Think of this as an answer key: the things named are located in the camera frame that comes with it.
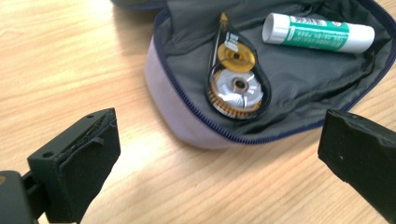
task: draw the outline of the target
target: correction tape reel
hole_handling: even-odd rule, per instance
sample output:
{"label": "correction tape reel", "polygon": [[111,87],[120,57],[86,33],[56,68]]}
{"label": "correction tape reel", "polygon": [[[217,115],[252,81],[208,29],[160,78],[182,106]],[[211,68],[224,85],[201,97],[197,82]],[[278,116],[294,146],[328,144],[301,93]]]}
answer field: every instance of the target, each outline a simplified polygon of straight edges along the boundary
{"label": "correction tape reel", "polygon": [[222,14],[209,69],[207,97],[231,119],[256,118],[270,101],[270,85],[250,44]]}

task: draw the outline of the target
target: screw hole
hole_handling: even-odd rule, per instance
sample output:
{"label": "screw hole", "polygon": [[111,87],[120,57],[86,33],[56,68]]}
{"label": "screw hole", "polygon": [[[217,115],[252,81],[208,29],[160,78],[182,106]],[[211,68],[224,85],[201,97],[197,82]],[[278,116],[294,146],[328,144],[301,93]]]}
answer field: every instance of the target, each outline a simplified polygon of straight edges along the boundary
{"label": "screw hole", "polygon": [[241,59],[241,55],[238,54],[238,53],[235,53],[235,54],[233,55],[233,58],[234,58],[234,59]]}
{"label": "screw hole", "polygon": [[51,156],[53,156],[53,152],[46,152],[46,153],[43,154],[44,158],[49,158]]}

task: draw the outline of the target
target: pencil case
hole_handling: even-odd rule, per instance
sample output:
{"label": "pencil case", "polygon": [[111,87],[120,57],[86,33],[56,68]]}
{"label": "pencil case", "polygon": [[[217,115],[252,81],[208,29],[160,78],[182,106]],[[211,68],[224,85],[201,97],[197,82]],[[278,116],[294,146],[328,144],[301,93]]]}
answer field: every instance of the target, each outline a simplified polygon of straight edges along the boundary
{"label": "pencil case", "polygon": [[[162,9],[148,49],[147,86],[169,129],[200,148],[265,144],[321,127],[328,109],[348,111],[395,61],[395,20],[372,0],[112,1],[131,10]],[[230,119],[207,98],[222,12],[255,49],[271,86],[271,101],[253,119]],[[354,54],[264,44],[262,27],[270,13],[368,25],[375,39]]]}

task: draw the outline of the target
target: wooden table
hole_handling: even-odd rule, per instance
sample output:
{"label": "wooden table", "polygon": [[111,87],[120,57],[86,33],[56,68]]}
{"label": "wooden table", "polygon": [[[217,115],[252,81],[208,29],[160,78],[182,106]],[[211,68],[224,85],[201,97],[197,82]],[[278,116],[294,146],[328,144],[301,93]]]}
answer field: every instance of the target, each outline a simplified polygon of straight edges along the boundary
{"label": "wooden table", "polygon": [[[396,2],[378,1],[396,17]],[[321,129],[205,151],[178,141],[144,64],[157,11],[107,1],[0,1],[0,170],[81,117],[115,107],[121,156],[83,223],[382,223],[318,159]],[[351,112],[396,131],[396,68]]]}

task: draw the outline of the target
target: glue stick cap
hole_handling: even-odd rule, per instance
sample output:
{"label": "glue stick cap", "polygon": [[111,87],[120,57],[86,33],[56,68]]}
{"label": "glue stick cap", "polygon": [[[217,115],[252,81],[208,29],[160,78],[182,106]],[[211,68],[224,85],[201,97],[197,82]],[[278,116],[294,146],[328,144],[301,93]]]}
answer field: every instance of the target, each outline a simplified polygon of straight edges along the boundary
{"label": "glue stick cap", "polygon": [[262,29],[262,40],[268,44],[282,44],[290,28],[290,19],[282,14],[271,13]]}
{"label": "glue stick cap", "polygon": [[370,48],[375,38],[373,27],[350,23],[347,23],[347,26],[349,27],[349,37],[345,45],[337,51],[363,53]]}

